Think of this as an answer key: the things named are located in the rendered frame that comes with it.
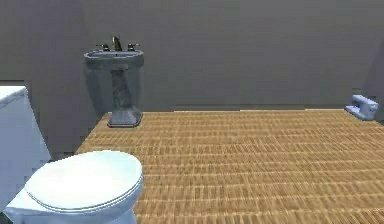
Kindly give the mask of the dark metal faucet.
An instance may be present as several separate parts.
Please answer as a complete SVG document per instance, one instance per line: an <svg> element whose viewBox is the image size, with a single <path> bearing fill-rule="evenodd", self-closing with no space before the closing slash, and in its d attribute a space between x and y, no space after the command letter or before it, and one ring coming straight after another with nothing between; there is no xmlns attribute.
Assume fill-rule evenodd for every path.
<svg viewBox="0 0 384 224"><path fill-rule="evenodd" d="M123 48L122 48L122 44L120 42L120 38L118 36L113 36L112 37L112 45L114 46L114 50L115 51L122 51ZM128 52L132 52L135 50L136 47L138 47L139 44L138 43L129 43L127 45L127 51ZM101 47L103 51L109 51L110 48L109 48L109 45L104 43L104 44L97 44L97 47Z"/></svg>

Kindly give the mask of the white toilet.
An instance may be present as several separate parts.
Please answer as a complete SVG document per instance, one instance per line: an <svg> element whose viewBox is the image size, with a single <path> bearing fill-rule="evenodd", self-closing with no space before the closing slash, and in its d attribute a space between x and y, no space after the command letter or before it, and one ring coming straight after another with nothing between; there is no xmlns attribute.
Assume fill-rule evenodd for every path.
<svg viewBox="0 0 384 224"><path fill-rule="evenodd" d="M27 88L0 85L0 213L13 224L138 224L143 180L126 152L53 161Z"/></svg>

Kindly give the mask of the pale blue toilet paper holder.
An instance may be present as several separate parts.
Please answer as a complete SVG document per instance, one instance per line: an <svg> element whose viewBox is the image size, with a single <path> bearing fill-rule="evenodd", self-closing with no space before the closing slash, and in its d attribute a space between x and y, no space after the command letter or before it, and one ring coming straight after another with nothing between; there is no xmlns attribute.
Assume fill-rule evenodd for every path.
<svg viewBox="0 0 384 224"><path fill-rule="evenodd" d="M379 104L363 95L353 95L351 105L347 105L345 110L363 121L371 121L379 108Z"/></svg>

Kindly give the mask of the grey pedestal sink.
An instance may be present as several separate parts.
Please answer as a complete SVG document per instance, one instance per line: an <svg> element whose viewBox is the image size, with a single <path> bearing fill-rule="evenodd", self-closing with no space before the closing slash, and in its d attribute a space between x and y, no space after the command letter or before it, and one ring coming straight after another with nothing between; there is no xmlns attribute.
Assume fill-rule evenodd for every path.
<svg viewBox="0 0 384 224"><path fill-rule="evenodd" d="M107 123L110 128L137 127L143 117L142 112L132 101L128 76L137 75L144 66L144 52L95 50L84 54L85 64L93 71L107 71L112 77L112 113Z"/></svg>

